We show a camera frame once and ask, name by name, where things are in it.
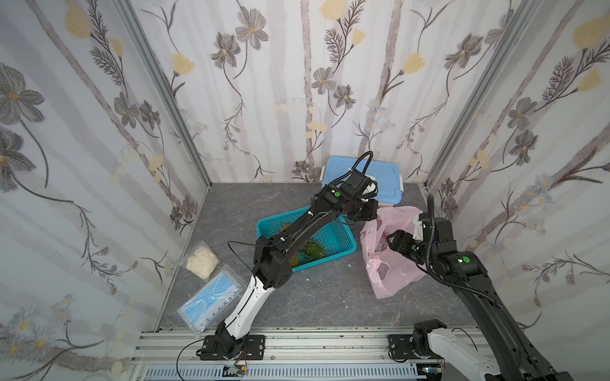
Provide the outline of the pink plastic bag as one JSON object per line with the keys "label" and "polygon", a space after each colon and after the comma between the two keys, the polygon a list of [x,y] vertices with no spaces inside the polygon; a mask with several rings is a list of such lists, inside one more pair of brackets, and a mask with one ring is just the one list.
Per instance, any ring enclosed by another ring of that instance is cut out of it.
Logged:
{"label": "pink plastic bag", "polygon": [[386,241],[397,230],[414,233],[414,220],[421,213],[414,206],[381,207],[377,219],[366,222],[362,228],[363,259],[376,298],[390,298],[424,277],[415,263],[392,251]]}

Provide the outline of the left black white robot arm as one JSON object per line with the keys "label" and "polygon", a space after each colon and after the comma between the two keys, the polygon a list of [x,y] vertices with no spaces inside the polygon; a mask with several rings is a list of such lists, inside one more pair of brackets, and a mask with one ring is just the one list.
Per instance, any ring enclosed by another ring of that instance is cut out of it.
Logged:
{"label": "left black white robot arm", "polygon": [[292,277],[292,258],[319,230],[341,216],[351,223],[376,219],[378,185],[366,174],[372,159],[372,151],[360,155],[347,173],[311,197],[308,210],[284,232],[257,238],[246,292],[214,335],[203,340],[196,353],[200,360],[239,360],[246,355],[246,337],[255,317],[270,295]]}

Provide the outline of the pineapple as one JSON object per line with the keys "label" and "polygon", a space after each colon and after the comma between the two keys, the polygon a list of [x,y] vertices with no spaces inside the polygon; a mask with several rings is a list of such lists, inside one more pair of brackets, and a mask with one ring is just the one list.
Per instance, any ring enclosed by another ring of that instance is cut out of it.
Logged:
{"label": "pineapple", "polygon": [[291,268],[297,268],[304,264],[322,260],[326,256],[326,249],[318,241],[309,239],[297,250],[289,263]]}

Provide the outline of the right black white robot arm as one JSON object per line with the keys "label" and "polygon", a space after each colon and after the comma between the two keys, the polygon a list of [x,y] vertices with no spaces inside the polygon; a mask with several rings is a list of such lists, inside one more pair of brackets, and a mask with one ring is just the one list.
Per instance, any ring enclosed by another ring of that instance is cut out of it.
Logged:
{"label": "right black white robot arm", "polygon": [[526,337],[502,303],[486,267],[473,252],[457,249],[452,224],[435,216],[435,198],[427,196],[427,212],[414,221],[414,233],[397,230],[389,248],[414,262],[462,301],[483,334],[494,358],[457,339],[439,320],[415,325],[411,347],[420,358],[440,357],[469,380],[570,380],[556,370]]}

